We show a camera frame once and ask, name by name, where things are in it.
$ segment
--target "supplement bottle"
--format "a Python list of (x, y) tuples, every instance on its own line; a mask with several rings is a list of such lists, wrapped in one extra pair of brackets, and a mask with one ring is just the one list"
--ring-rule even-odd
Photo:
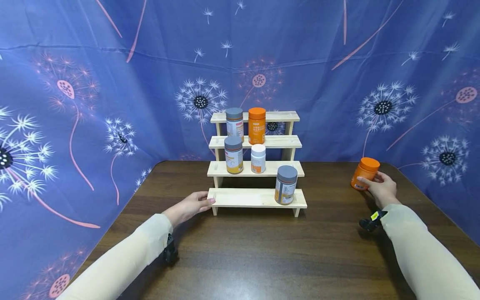
[(241, 108), (227, 108), (227, 136), (239, 136), (243, 142), (243, 110)]
[(359, 191), (364, 191), (368, 188), (368, 185), (364, 184), (363, 182), (358, 181), (357, 177), (364, 177), (368, 180), (373, 180), (375, 175), (377, 174), (378, 168), (380, 167), (380, 163), (369, 157), (364, 157), (360, 160), (355, 173), (353, 174), (352, 180), (350, 185)]
[(228, 173), (239, 174), (243, 171), (243, 146), (239, 136), (226, 137), (225, 160)]
[(262, 144), (252, 146), (251, 169), (253, 173), (260, 174), (265, 171), (265, 151), (266, 148)]
[(275, 185), (275, 201), (278, 204), (288, 205), (293, 202), (297, 176), (297, 169), (292, 166), (281, 166), (278, 168)]
[(248, 142), (252, 145), (265, 143), (265, 115), (264, 108), (248, 110)]

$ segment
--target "sleeve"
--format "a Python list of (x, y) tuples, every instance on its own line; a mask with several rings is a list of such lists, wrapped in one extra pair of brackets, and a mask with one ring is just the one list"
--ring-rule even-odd
[(473, 279), (415, 212), (400, 204), (390, 204), (384, 210), (388, 213), (381, 219), (382, 225), (419, 300), (480, 300)]
[(115, 300), (167, 246), (173, 228), (155, 214), (134, 233), (103, 254), (57, 298), (58, 300)]

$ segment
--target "dark wooden table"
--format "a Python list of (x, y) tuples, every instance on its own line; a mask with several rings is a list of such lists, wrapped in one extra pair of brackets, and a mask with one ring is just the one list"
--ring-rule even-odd
[[(213, 187), (209, 162), (158, 164), (100, 241), (81, 271), (152, 214)], [(356, 163), (303, 163), (308, 209), (219, 208), (182, 224), (180, 259), (151, 264), (120, 299), (415, 299), (390, 240), (358, 226), (371, 212), (367, 193), (350, 187)], [(399, 200), (480, 282), (480, 249), (395, 167), (383, 164)], [(225, 178), (224, 187), (274, 187), (274, 178)]]

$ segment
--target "blue backdrop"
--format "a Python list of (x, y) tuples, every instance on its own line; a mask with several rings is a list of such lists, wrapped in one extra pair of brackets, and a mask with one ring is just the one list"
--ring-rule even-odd
[(6, 1), (2, 299), (57, 297), (157, 162), (214, 158), (209, 118), (228, 107), (296, 110), (296, 159), (391, 163), (480, 242), (479, 14), (467, 0)]

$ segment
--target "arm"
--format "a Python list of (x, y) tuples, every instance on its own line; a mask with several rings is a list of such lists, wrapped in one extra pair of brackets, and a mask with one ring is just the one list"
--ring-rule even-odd
[(369, 185), (381, 219), (393, 243), (396, 259), (419, 300), (480, 300), (480, 290), (458, 260), (427, 229), (415, 212), (396, 198), (396, 183), (378, 172)]
[(207, 210), (214, 203), (207, 192), (195, 192), (155, 214), (134, 233), (88, 267), (58, 300), (115, 300), (167, 246), (168, 234), (178, 224)]

